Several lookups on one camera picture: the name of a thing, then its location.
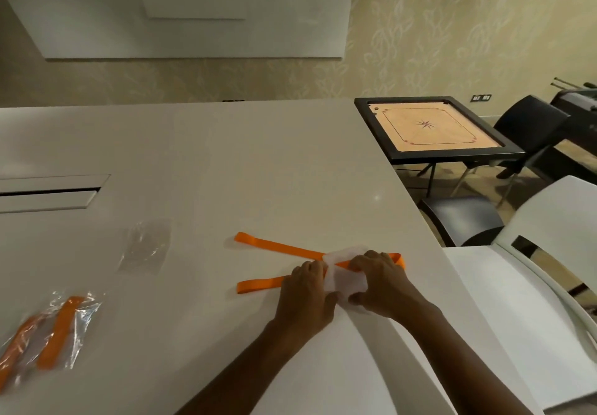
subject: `white table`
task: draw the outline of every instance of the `white table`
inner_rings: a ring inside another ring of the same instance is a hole
[[[0,214],[1,326],[52,290],[107,292],[75,369],[0,396],[2,413],[175,411],[275,309],[276,290],[238,296],[235,283],[302,262],[235,244],[237,231],[402,253],[423,294],[541,413],[351,100],[3,109],[0,172],[111,175],[85,210]],[[127,229],[160,217],[173,222],[160,273],[116,272]],[[350,317],[399,413],[451,413],[402,327]]]

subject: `hand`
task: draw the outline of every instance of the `hand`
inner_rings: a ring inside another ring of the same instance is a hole
[[[362,305],[369,311],[392,318],[405,327],[417,321],[421,310],[431,306],[386,253],[369,250],[350,261],[352,270],[362,270],[367,277],[368,289],[348,298],[353,305]]]
[[[325,294],[323,261],[307,261],[284,278],[272,324],[302,347],[334,319],[338,293]]]

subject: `white chair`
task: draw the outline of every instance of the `white chair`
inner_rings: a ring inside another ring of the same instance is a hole
[[[520,207],[492,245],[444,248],[546,409],[597,392],[597,324],[566,290],[512,247],[519,236],[597,293],[597,186],[563,178]]]

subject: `clear plastic bag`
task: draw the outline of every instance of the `clear plastic bag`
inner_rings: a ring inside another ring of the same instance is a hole
[[[170,248],[170,219],[137,223],[128,235],[118,270],[141,270],[157,274]]]
[[[39,371],[72,369],[100,305],[91,293],[54,293],[47,306],[16,326],[0,347],[0,394]]]

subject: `patterned wallpaper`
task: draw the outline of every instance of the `patterned wallpaper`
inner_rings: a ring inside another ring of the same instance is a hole
[[[0,0],[0,106],[471,95],[597,83],[597,0],[352,0],[343,59],[45,61]]]

